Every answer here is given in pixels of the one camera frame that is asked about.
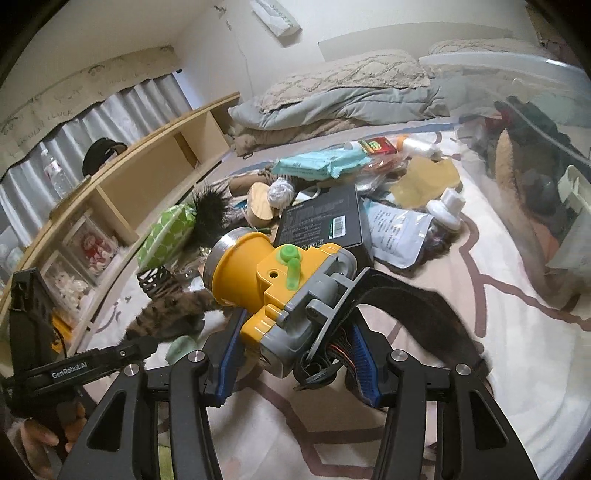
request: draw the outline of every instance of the white plastic bag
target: white plastic bag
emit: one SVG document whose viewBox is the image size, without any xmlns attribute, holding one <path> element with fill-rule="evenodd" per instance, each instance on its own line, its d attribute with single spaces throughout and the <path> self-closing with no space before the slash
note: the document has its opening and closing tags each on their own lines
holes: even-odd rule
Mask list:
<svg viewBox="0 0 591 480">
<path fill-rule="evenodd" d="M 414 265 L 433 217 L 368 199 L 363 206 L 368 214 L 374 257 L 397 268 Z"/>
<path fill-rule="evenodd" d="M 285 207 L 291 205 L 294 196 L 296 196 L 296 191 L 294 190 L 293 185 L 283 177 L 276 179 L 267 192 L 269 205 L 278 209 L 280 213 Z"/>
</svg>

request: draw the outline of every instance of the blue gripper pad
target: blue gripper pad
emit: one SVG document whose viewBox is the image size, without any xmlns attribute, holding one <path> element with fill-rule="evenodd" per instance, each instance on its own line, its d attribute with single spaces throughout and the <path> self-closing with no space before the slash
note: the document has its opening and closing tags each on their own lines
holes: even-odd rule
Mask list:
<svg viewBox="0 0 591 480">
<path fill-rule="evenodd" d="M 388 368 L 392 348 L 383 334 L 369 329 L 358 310 L 352 312 L 349 320 L 349 338 L 361 399 L 374 408 L 389 406 L 398 388 L 398 378 Z"/>
<path fill-rule="evenodd" d="M 232 395 L 238 369 L 244 362 L 240 329 L 248 317 L 246 310 L 236 308 L 226 328 L 212 333 L 203 346 L 209 365 L 206 377 L 200 382 L 200 390 L 208 406 L 220 407 Z"/>
<path fill-rule="evenodd" d="M 378 388 L 378 371 L 357 325 L 353 325 L 352 328 L 351 345 L 359 393 L 364 403 L 370 407 L 376 407 L 381 398 Z"/>
</svg>

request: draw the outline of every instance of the curtain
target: curtain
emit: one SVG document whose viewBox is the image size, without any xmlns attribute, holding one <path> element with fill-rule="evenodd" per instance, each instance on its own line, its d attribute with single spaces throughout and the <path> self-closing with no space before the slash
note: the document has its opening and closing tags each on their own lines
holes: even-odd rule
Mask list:
<svg viewBox="0 0 591 480">
<path fill-rule="evenodd" d="M 43 172 L 43 148 L 77 185 L 84 156 L 96 140 L 108 137 L 131 146 L 190 109 L 176 79 L 167 74 L 115 93 L 51 131 L 0 183 L 0 205 L 19 241 L 30 245 L 60 200 Z"/>
<path fill-rule="evenodd" d="M 177 68 L 178 57 L 171 46 L 135 51 L 79 70 L 33 95 L 11 113 L 4 108 L 9 103 L 9 90 L 0 89 L 0 174 L 25 158 L 53 128 L 90 105 Z"/>
</svg>

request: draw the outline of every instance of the figurine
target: figurine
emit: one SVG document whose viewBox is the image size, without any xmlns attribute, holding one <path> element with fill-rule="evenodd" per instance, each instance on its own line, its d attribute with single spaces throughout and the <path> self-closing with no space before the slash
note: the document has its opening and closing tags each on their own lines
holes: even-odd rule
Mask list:
<svg viewBox="0 0 591 480">
<path fill-rule="evenodd" d="M 80 303 L 89 288 L 88 283 L 69 275 L 64 270 L 58 271 L 54 281 L 66 306 L 74 312 L 80 310 Z"/>
<path fill-rule="evenodd" d="M 93 233 L 87 233 L 82 238 L 82 250 L 90 264 L 88 270 L 96 276 L 100 275 L 107 268 L 115 255 L 112 247 L 106 240 L 97 237 Z"/>
</svg>

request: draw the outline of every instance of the gray blanket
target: gray blanket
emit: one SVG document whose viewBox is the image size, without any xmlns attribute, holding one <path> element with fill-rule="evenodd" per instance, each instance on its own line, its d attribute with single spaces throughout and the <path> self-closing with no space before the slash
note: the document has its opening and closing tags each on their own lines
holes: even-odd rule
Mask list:
<svg viewBox="0 0 591 480">
<path fill-rule="evenodd" d="M 293 105 L 263 113 L 256 98 L 230 108 L 232 119 L 255 130 L 283 130 L 319 120 L 351 118 L 369 125 L 388 125 L 448 116 L 439 83 L 418 88 L 342 87 L 317 93 Z"/>
</svg>

